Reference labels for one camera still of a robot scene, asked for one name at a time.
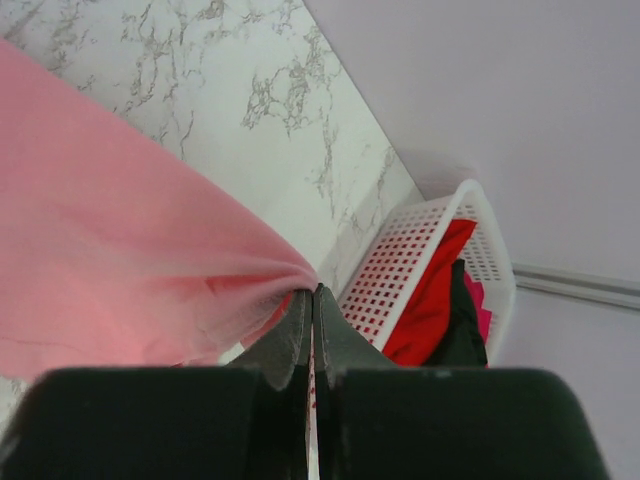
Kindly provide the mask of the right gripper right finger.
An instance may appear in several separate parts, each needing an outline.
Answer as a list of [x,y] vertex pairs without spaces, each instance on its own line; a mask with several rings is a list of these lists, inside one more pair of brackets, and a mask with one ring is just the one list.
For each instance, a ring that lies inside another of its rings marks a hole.
[[339,440],[339,377],[349,370],[389,370],[396,365],[347,322],[323,284],[313,293],[312,326],[319,477],[332,479]]

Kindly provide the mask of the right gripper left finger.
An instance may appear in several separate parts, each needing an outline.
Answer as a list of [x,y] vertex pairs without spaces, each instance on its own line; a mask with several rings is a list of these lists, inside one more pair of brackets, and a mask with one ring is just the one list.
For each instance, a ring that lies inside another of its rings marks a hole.
[[279,322],[233,360],[259,371],[247,479],[306,479],[312,292],[298,290]]

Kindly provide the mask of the pink t shirt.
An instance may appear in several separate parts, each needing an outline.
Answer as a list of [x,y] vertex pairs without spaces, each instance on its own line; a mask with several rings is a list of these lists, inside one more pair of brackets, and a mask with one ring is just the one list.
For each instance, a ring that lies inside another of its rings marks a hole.
[[1,373],[215,363],[318,280],[208,179],[1,45]]

